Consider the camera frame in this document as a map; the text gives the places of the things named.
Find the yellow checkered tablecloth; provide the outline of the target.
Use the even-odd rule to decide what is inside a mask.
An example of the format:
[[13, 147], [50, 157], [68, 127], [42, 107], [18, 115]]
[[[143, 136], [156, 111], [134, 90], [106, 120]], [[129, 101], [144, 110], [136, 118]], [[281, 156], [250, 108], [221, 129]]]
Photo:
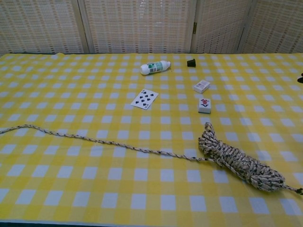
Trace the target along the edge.
[[[195, 59], [196, 67], [187, 61]], [[142, 75], [143, 64], [170, 61]], [[200, 157], [217, 137], [303, 187], [303, 53], [6, 54], [0, 130], [60, 133]], [[210, 86], [193, 90], [199, 81]], [[143, 90], [159, 95], [131, 105]], [[199, 113], [199, 99], [211, 113]], [[122, 226], [303, 227], [303, 196], [259, 191], [212, 162], [195, 163], [19, 129], [0, 135], [0, 222]]]

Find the woven folding screen panel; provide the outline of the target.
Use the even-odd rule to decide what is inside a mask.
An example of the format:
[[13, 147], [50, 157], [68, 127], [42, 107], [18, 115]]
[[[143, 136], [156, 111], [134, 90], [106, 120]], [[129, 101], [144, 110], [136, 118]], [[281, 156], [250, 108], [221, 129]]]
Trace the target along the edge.
[[79, 0], [0, 0], [0, 56], [88, 51]]
[[236, 53], [252, 0], [197, 0], [191, 53]]
[[77, 0], [89, 53], [189, 53], [197, 0]]
[[253, 0], [241, 53], [303, 53], [303, 0]]

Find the white mahjong tile upper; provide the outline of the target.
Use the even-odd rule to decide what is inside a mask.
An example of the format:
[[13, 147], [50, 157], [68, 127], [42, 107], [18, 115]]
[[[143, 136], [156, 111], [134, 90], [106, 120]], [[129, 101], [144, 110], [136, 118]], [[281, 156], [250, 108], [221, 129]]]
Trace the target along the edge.
[[193, 86], [193, 90], [202, 94], [205, 90], [207, 90], [210, 86], [210, 82], [206, 80], [199, 81], [196, 85]]

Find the white mahjong tile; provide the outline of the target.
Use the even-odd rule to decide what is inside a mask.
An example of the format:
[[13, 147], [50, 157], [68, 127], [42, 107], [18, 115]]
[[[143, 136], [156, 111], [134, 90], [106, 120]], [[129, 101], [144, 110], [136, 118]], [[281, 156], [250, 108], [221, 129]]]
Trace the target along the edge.
[[207, 99], [207, 98], [199, 99], [198, 112], [210, 114], [211, 113], [211, 100]]
[[199, 81], [196, 85], [193, 86], [193, 90], [202, 94], [205, 90], [207, 90], [210, 86], [210, 82], [206, 80]]

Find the white bottle green label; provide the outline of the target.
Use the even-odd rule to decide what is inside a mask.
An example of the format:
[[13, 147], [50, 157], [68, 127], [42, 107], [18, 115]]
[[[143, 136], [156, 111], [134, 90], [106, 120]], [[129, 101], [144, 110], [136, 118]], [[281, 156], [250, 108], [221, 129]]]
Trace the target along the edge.
[[140, 73], [144, 76], [166, 71], [171, 67], [170, 61], [157, 61], [153, 63], [143, 64], [140, 67]]

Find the nine of spades card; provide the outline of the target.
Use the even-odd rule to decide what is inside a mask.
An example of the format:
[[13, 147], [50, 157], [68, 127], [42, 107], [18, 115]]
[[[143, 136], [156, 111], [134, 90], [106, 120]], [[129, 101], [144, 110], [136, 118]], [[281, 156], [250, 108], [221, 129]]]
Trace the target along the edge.
[[132, 106], [147, 110], [159, 94], [147, 89], [143, 89], [131, 102]]

